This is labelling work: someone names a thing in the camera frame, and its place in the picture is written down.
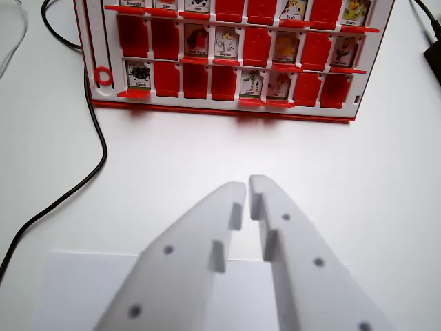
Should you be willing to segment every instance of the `character card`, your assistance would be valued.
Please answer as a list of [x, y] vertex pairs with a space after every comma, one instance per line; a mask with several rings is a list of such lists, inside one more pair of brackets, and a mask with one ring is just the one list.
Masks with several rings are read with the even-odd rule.
[[153, 0], [154, 8], [178, 10], [177, 0]]
[[210, 0], [185, 0], [186, 12], [209, 12]]
[[356, 39], [353, 37], [338, 37], [331, 58], [331, 66], [351, 67], [357, 52]]
[[208, 57], [208, 32], [201, 24], [185, 24], [185, 55]]
[[234, 28], [216, 26], [214, 57], [219, 59], [237, 59], [239, 36]]
[[127, 82], [129, 88], [139, 88], [142, 90], [150, 90], [150, 69], [147, 68], [142, 61], [126, 61]]
[[288, 99], [291, 79], [286, 72], [272, 72], [269, 76], [267, 98], [275, 100]]
[[296, 61], [299, 40], [294, 32], [277, 32], [273, 62], [293, 63]]
[[286, 0], [285, 7], [280, 14], [281, 19], [300, 19], [305, 17], [307, 0]]
[[364, 25], [369, 4], [369, 0], [346, 0], [342, 24], [346, 26]]
[[241, 81], [241, 97], [260, 98], [263, 77], [259, 74], [258, 70], [242, 71]]

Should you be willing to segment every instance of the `red flip-down tile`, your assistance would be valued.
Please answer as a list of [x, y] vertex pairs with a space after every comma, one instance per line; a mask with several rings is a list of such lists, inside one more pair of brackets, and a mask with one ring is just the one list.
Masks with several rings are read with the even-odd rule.
[[233, 59], [213, 59], [214, 64], [223, 64], [224, 66], [239, 66], [240, 62]]
[[294, 107], [293, 103], [290, 103], [288, 100], [268, 100], [267, 103], [273, 107], [282, 107], [282, 108], [290, 108]]
[[247, 28], [243, 46], [243, 65], [266, 67], [271, 48], [271, 36], [264, 28]]
[[278, 71], [288, 71], [288, 72], [302, 72], [303, 68], [298, 67], [295, 63], [274, 63], [273, 69]]
[[301, 21], [300, 19], [281, 19], [279, 26], [287, 26], [288, 28], [305, 28], [307, 26], [312, 26], [310, 21]]
[[208, 58], [207, 57], [191, 57], [188, 55], [185, 55], [181, 59], [182, 63], [190, 63], [190, 64], [208, 64]]
[[244, 3], [245, 0], [217, 0], [216, 20], [240, 23], [242, 21]]
[[272, 26], [276, 13], [277, 0], [249, 0], [248, 23]]
[[330, 72], [338, 72], [340, 74], [365, 74], [364, 70], [356, 70], [354, 68], [331, 67]]
[[210, 18], [210, 14], [203, 12], [180, 12], [179, 16], [182, 16], [184, 19], [203, 19], [204, 21], [208, 21]]
[[298, 74], [296, 90], [294, 91], [294, 103], [296, 106], [314, 107], [322, 81], [318, 74], [301, 72]]
[[144, 12], [151, 14], [152, 16], [159, 16], [159, 17], [177, 17], [178, 11], [177, 10], [170, 10], [165, 8], [150, 8], [145, 7], [143, 8]]
[[308, 32], [302, 54], [302, 67], [323, 71], [331, 50], [332, 41], [323, 32]]
[[125, 57], [148, 57], [149, 33], [144, 17], [117, 15], [119, 43]]
[[179, 97], [180, 73], [174, 62], [154, 62], [154, 85], [158, 97]]
[[242, 106], [251, 106], [251, 107], [260, 107], [260, 106], [264, 106], [266, 104], [261, 99], [245, 98], [245, 97], [239, 97], [239, 103]]
[[379, 33], [380, 29], [368, 28], [366, 26], [342, 26], [342, 32], [350, 32], [350, 33], [373, 32], [373, 33]]
[[323, 84], [320, 107], [341, 108], [346, 101], [351, 82], [343, 74], [328, 74]]
[[183, 88], [185, 98], [206, 99], [208, 72], [205, 70], [205, 66], [199, 64], [184, 64]]
[[104, 8], [109, 10], [116, 10], [120, 14], [144, 15], [144, 10], [142, 8], [113, 5], [105, 5]]
[[237, 75], [233, 67], [212, 67], [212, 99], [233, 101]]
[[178, 59], [179, 29], [174, 21], [152, 19], [152, 46], [155, 59]]
[[335, 30], [342, 0], [314, 0], [311, 13], [312, 28]]
[[128, 88], [127, 91], [117, 94], [121, 98], [130, 99], [146, 99], [150, 96], [150, 90], [142, 90], [140, 88]]

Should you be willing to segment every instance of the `white cable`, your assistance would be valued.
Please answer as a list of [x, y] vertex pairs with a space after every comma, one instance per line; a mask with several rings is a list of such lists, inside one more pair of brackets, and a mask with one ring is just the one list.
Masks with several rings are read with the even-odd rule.
[[8, 64], [12, 58], [12, 56], [14, 55], [15, 51], [17, 50], [17, 48], [20, 46], [21, 42], [23, 41], [25, 35], [26, 35], [26, 31], [28, 30], [28, 20], [26, 19], [26, 15], [25, 12], [23, 10], [23, 8], [21, 7], [21, 1], [20, 0], [15, 0], [15, 2], [17, 2], [17, 5], [20, 9], [20, 14], [21, 14], [21, 22], [23, 24], [23, 31], [21, 31], [21, 36], [19, 41], [15, 44], [15, 46], [7, 53], [7, 55], [5, 56], [5, 58], [3, 59], [3, 61], [0, 63], [0, 78], [3, 76], [3, 74], [6, 71], [6, 67], [8, 67]]

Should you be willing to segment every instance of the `white plastic frame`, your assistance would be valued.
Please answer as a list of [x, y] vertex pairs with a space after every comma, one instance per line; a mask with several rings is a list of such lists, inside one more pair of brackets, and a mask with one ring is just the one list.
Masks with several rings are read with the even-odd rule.
[[[342, 18], [345, 0], [342, 0], [342, 9], [340, 11], [340, 16], [336, 24], [336, 29], [334, 31], [328, 30], [317, 30], [306, 28], [288, 28], [279, 26], [279, 16], [280, 12], [285, 4], [285, 0], [278, 0], [278, 5], [276, 8], [276, 16], [274, 17], [274, 24], [272, 26], [262, 26], [256, 24], [247, 23], [247, 7], [248, 0], [245, 0], [243, 19], [240, 23], [222, 22], [216, 21], [216, 0], [211, 0], [211, 17], [209, 21], [195, 20], [195, 19], [184, 19], [181, 16], [177, 18], [162, 18], [162, 19], [172, 19], [178, 22], [176, 26], [179, 29], [180, 41], [184, 40], [184, 23], [196, 23], [205, 26], [205, 29], [209, 32], [209, 49], [208, 49], [208, 91], [206, 99], [187, 99], [184, 97], [183, 93], [183, 80], [182, 80], [182, 64], [179, 63], [184, 57], [184, 44], [180, 42], [180, 52], [178, 61], [172, 60], [158, 60], [154, 58], [153, 48], [152, 48], [152, 29], [150, 20], [153, 16], [150, 14], [144, 14], [146, 20], [146, 25], [148, 27], [149, 33], [149, 52], [148, 58], [135, 58], [135, 57], [124, 57], [123, 51], [119, 44], [118, 29], [116, 25], [116, 16], [118, 13], [114, 10], [104, 9], [105, 5], [118, 5], [118, 0], [74, 0], [76, 5], [76, 14], [79, 25], [79, 32], [81, 34], [81, 42], [84, 49], [85, 64], [88, 69], [90, 86], [92, 98], [95, 101], [113, 101], [118, 103], [140, 103], [145, 105], [156, 105], [156, 106], [175, 106], [175, 107], [187, 107], [187, 108], [209, 108], [218, 110], [240, 110], [243, 112], [271, 112], [280, 114], [297, 114], [297, 115], [310, 115], [315, 117], [337, 117], [346, 120], [353, 119], [356, 116], [358, 107], [360, 105], [360, 100], [365, 91], [369, 75], [371, 73], [375, 57], [377, 55], [382, 36], [384, 34], [384, 29], [391, 12], [393, 5], [393, 0], [371, 0], [371, 6], [367, 14], [365, 25], [371, 28], [380, 29], [380, 33], [366, 33], [366, 34], [354, 34], [341, 32], [340, 20]], [[309, 0], [305, 10], [305, 21], [310, 20], [311, 11], [314, 4], [314, 0]], [[151, 7], [150, 1], [146, 1], [146, 6]], [[184, 0], [178, 0], [178, 11], [184, 10]], [[90, 30], [93, 31], [92, 35], [89, 33], [88, 24], [90, 25]], [[216, 26], [232, 26], [235, 27], [236, 33], [239, 34], [239, 50], [238, 50], [238, 60], [240, 65], [236, 67], [237, 71], [237, 81], [236, 81], [236, 94], [233, 101], [217, 101], [212, 100], [211, 95], [211, 80], [212, 80], [212, 66], [214, 58], [214, 36]], [[266, 68], [262, 67], [251, 67], [243, 66], [243, 44], [245, 40], [245, 28], [247, 26], [251, 27], [266, 27], [271, 32], [271, 49], [269, 58], [267, 61]], [[242, 106], [239, 103], [239, 92], [241, 86], [241, 72], [246, 68], [246, 70], [260, 70], [264, 77], [263, 90], [262, 90], [262, 101], [266, 101], [266, 91], [268, 82], [269, 72], [273, 69], [272, 58], [273, 49], [276, 33], [278, 31], [286, 32], [296, 32], [297, 37], [300, 39], [298, 54], [296, 57], [297, 66], [301, 66], [300, 60], [303, 52], [303, 47], [305, 44], [305, 39], [309, 31], [314, 32], [324, 32], [329, 34], [332, 40], [331, 51], [329, 52], [329, 58], [325, 66], [325, 70], [320, 72], [322, 75], [320, 79], [324, 82], [326, 74], [330, 70], [330, 59], [332, 56], [332, 50], [335, 47], [335, 40], [337, 36], [348, 36], [355, 37], [357, 40], [360, 38], [362, 41], [358, 41], [359, 47], [354, 59], [354, 66], [357, 70], [364, 70], [366, 74], [350, 74], [351, 86], [344, 102], [340, 109], [337, 108], [322, 108], [320, 107], [320, 96], [323, 83], [320, 87], [320, 92], [317, 98], [316, 105], [314, 107], [305, 106], [295, 106], [292, 108], [281, 108], [273, 107], [270, 105], [265, 106]], [[152, 81], [152, 88], [150, 96], [146, 99], [128, 99], [125, 97], [118, 97], [117, 94], [127, 90], [127, 77], [125, 72], [125, 60], [136, 60], [148, 63], [147, 66], [150, 68], [150, 75]], [[180, 91], [177, 98], [174, 97], [158, 97], [156, 96], [155, 86], [154, 86], [154, 61], [172, 61], [179, 65], [178, 69], [181, 72], [181, 84]], [[113, 75], [112, 85], [102, 86], [96, 83], [94, 77], [94, 69], [100, 66], [110, 68]], [[294, 88], [295, 79], [291, 80], [291, 87], [289, 89], [289, 102], [294, 102]]]

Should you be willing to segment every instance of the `screw hole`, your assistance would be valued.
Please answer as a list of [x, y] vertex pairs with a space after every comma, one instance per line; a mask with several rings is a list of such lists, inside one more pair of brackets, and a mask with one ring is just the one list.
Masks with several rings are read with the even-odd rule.
[[325, 262], [323, 261], [323, 259], [321, 257], [316, 257], [314, 259], [314, 264], [318, 267], [323, 267], [325, 265]]
[[169, 255], [169, 254], [173, 253], [173, 251], [174, 251], [173, 246], [168, 245], [168, 246], [164, 247], [164, 254], [165, 255]]
[[362, 322], [358, 325], [360, 331], [372, 331], [371, 325], [367, 322]]
[[133, 305], [132, 307], [129, 308], [129, 318], [131, 319], [135, 319], [137, 318], [139, 315], [141, 315], [141, 305]]

